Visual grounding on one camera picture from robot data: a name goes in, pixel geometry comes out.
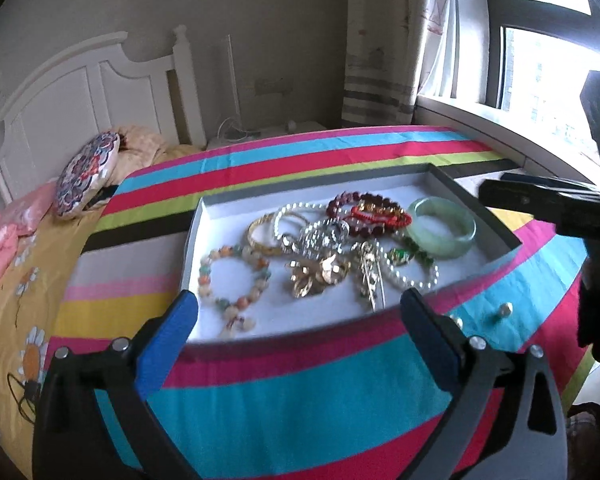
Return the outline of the green jade bangle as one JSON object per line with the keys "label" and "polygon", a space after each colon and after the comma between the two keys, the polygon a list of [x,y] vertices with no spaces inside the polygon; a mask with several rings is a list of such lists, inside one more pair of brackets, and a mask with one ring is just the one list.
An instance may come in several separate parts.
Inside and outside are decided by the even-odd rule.
{"label": "green jade bangle", "polygon": [[477,222],[465,207],[446,198],[429,196],[414,200],[407,212],[409,237],[435,259],[455,259],[474,246]]}

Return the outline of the green gold pendant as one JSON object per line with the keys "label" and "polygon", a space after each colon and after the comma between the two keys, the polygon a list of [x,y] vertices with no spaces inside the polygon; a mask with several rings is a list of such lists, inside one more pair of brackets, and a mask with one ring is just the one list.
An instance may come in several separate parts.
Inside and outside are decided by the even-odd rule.
{"label": "green gold pendant", "polygon": [[411,237],[404,236],[398,239],[399,245],[387,252],[389,261],[394,266],[405,266],[416,261],[426,269],[434,265],[434,258],[425,249],[422,249]]}

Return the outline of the silver rhinestone brooch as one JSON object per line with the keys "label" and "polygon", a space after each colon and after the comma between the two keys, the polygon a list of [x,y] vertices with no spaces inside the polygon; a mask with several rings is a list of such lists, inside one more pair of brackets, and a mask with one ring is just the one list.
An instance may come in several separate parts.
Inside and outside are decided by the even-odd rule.
{"label": "silver rhinestone brooch", "polygon": [[309,224],[300,233],[299,254],[306,258],[341,254],[350,236],[347,221],[326,218]]}

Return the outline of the gold flower brooch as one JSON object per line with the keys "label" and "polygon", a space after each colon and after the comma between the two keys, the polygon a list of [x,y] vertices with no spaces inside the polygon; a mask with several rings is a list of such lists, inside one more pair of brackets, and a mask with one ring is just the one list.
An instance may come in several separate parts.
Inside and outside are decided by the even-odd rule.
{"label": "gold flower brooch", "polygon": [[286,264],[290,272],[291,293],[296,299],[319,295],[326,288],[342,283],[351,270],[343,255],[331,254],[318,259],[297,259]]}

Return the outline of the gold bangle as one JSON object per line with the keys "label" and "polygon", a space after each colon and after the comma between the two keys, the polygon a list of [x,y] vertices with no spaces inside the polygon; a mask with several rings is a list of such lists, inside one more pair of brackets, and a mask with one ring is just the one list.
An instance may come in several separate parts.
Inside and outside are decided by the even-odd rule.
{"label": "gold bangle", "polygon": [[284,253],[273,233],[275,212],[269,212],[253,220],[246,229],[245,240],[253,252],[268,257],[281,256]]}

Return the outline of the loose pearl earring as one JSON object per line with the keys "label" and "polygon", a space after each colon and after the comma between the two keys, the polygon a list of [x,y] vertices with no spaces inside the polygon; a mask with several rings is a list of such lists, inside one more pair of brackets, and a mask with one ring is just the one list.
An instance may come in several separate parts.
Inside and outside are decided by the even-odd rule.
{"label": "loose pearl earring", "polygon": [[498,307],[498,316],[500,318],[509,318],[514,312],[514,305],[511,302],[504,302]]}

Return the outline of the yellow flower bedsheet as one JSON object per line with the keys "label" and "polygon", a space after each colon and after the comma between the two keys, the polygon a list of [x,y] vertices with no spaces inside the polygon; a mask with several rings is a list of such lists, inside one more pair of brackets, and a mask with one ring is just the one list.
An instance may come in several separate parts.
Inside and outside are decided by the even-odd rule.
{"label": "yellow flower bedsheet", "polygon": [[18,474],[31,477],[32,404],[27,382],[44,380],[44,362],[56,328],[63,337],[84,337],[97,323],[84,301],[66,295],[82,249],[100,210],[60,221],[46,214],[34,233],[18,237],[0,277],[0,452]]}

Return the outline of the striped colourful bed cover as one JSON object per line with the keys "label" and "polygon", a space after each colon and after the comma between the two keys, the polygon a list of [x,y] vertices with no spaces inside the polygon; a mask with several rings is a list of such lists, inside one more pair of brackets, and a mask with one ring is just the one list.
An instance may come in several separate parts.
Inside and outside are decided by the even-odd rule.
{"label": "striped colourful bed cover", "polygon": [[[429,162],[452,178],[512,162],[466,136],[428,126],[301,133],[217,148],[129,177],[106,207],[66,295],[95,325],[84,337],[56,328],[50,350],[105,349],[163,314],[183,269],[198,202],[227,191],[349,171]],[[574,396],[591,365],[577,345],[580,240],[513,212],[513,262],[432,306],[468,334],[505,350],[541,346],[557,387]],[[498,316],[504,302],[509,318]],[[392,479],[430,435],[449,396],[434,385],[393,312],[306,335],[214,342],[182,354],[149,400],[169,436],[208,479]]]}

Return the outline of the striped curtain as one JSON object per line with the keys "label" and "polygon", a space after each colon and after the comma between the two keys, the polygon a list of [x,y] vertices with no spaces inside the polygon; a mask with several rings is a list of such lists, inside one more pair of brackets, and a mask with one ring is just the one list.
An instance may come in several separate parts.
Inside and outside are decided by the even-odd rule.
{"label": "striped curtain", "polygon": [[444,49],[453,0],[348,0],[341,123],[408,125]]}

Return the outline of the pink folded quilt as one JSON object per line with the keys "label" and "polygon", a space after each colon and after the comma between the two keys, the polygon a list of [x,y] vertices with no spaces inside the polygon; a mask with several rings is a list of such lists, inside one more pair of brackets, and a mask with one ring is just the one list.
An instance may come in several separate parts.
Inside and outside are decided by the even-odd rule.
{"label": "pink folded quilt", "polygon": [[34,234],[50,211],[55,185],[47,182],[0,210],[0,281],[15,258],[20,238]]}

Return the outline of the round patterned cushion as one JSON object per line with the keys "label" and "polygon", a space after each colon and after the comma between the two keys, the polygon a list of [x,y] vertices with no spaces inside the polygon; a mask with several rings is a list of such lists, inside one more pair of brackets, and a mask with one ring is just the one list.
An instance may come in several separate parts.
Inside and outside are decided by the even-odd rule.
{"label": "round patterned cushion", "polygon": [[117,165],[119,133],[109,130],[96,134],[68,161],[56,181],[54,214],[69,220],[105,186]]}

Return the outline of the white nightstand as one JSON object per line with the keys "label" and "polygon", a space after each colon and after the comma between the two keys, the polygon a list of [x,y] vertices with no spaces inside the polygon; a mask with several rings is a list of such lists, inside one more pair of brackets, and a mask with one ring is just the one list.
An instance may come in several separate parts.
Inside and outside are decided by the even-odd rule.
{"label": "white nightstand", "polygon": [[278,136],[289,136],[290,134],[322,131],[325,127],[319,122],[295,122],[288,120],[281,126],[272,126],[261,129],[246,129],[234,120],[223,122],[216,135],[208,141],[208,150],[214,148],[225,148],[239,143],[255,140],[277,138]]}

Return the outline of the beige pillow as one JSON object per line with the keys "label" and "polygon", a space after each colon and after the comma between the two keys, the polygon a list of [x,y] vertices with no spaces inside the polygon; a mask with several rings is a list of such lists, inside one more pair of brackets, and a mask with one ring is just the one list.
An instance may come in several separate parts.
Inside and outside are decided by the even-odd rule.
{"label": "beige pillow", "polygon": [[117,133],[121,145],[116,170],[126,176],[160,162],[201,152],[200,148],[190,144],[170,144],[162,134],[144,126],[120,126]]}

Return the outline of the white wooden headboard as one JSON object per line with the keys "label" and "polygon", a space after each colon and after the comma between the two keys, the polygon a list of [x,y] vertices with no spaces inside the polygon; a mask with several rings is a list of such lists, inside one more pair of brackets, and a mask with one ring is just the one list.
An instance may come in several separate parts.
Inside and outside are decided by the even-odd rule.
{"label": "white wooden headboard", "polygon": [[126,32],[65,48],[38,66],[0,109],[0,195],[9,204],[57,177],[68,159],[115,126],[139,125],[170,144],[207,144],[187,28],[169,55],[134,62]]}

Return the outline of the window frame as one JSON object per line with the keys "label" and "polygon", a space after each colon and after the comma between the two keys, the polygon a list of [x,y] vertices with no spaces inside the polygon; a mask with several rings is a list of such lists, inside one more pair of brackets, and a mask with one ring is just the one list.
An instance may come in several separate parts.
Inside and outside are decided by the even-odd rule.
{"label": "window frame", "polygon": [[600,184],[580,93],[600,71],[600,0],[449,0],[441,84],[416,101],[422,124],[490,145],[532,174]]}

